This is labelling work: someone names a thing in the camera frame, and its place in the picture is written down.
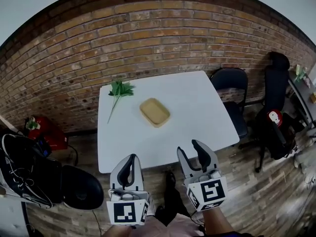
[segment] green leafy plant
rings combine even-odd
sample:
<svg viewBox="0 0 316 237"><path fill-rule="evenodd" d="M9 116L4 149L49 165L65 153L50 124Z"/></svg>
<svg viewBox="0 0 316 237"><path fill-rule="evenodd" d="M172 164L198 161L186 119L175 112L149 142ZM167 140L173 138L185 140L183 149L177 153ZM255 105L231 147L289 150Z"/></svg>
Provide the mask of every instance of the green leafy plant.
<svg viewBox="0 0 316 237"><path fill-rule="evenodd" d="M119 99L124 96L133 96L134 95L133 88L135 88L135 86L131 85L129 82L122 83L121 80L112 82L111 86L112 86L112 90L110 91L109 95L114 96L114 98L113 98L112 110L108 119L108 123L110 121L110 118L112 116L112 113L116 105L118 104Z"/></svg>
<svg viewBox="0 0 316 237"><path fill-rule="evenodd" d="M34 117L30 117L29 121L25 124L25 127L29 130L39 129L40 124L35 121Z"/></svg>

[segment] dark pants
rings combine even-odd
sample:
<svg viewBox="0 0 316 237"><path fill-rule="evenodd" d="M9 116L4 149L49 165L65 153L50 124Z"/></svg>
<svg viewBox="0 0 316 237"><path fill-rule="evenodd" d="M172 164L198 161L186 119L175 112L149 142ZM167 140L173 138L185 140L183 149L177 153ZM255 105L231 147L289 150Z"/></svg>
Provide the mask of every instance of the dark pants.
<svg viewBox="0 0 316 237"><path fill-rule="evenodd" d="M155 217L167 226L177 213L190 217L180 193L174 187L167 186L164 192L164 208L158 208Z"/></svg>

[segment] white table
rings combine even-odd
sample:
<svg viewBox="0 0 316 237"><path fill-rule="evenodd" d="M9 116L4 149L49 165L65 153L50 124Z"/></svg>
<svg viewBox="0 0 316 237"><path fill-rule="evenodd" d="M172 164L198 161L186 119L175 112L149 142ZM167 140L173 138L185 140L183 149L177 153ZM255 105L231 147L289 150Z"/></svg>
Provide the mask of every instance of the white table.
<svg viewBox="0 0 316 237"><path fill-rule="evenodd" d="M310 96L313 92L316 91L316 88L311 80L310 88L307 87L303 80L295 81L296 74L293 71L290 71L289 77L290 78L288 82L302 104L302 107L306 113L307 122L311 124L316 120L316 105L312 103Z"/></svg>
<svg viewBox="0 0 316 237"><path fill-rule="evenodd" d="M113 96L110 85L100 89L98 161L101 173L111 172L126 156L136 154L142 168L178 161L180 146L188 158L197 157L191 140L219 150L239 137L212 83L204 71L132 80L134 96L118 101L107 124ZM157 98L170 111L170 119L154 128L141 114L140 104Z"/></svg>

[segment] human arm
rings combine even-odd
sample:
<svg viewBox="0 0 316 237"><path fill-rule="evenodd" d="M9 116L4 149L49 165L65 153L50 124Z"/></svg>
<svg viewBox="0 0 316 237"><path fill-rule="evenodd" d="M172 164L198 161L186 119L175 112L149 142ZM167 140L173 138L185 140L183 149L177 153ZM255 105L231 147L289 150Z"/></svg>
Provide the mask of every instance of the human arm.
<svg viewBox="0 0 316 237"><path fill-rule="evenodd" d="M234 231L219 206L203 211L203 217L207 235L219 235Z"/></svg>
<svg viewBox="0 0 316 237"><path fill-rule="evenodd" d="M111 226L102 237L128 237L132 228L130 226Z"/></svg>

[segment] chair seat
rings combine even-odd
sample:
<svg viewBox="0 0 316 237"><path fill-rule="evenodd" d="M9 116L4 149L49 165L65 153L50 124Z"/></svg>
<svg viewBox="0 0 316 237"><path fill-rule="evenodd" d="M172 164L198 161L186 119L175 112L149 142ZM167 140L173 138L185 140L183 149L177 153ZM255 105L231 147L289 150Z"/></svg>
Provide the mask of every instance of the chair seat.
<svg viewBox="0 0 316 237"><path fill-rule="evenodd" d="M248 134L248 128L239 106L235 102L225 102L224 106L231 117L239 138L243 138Z"/></svg>

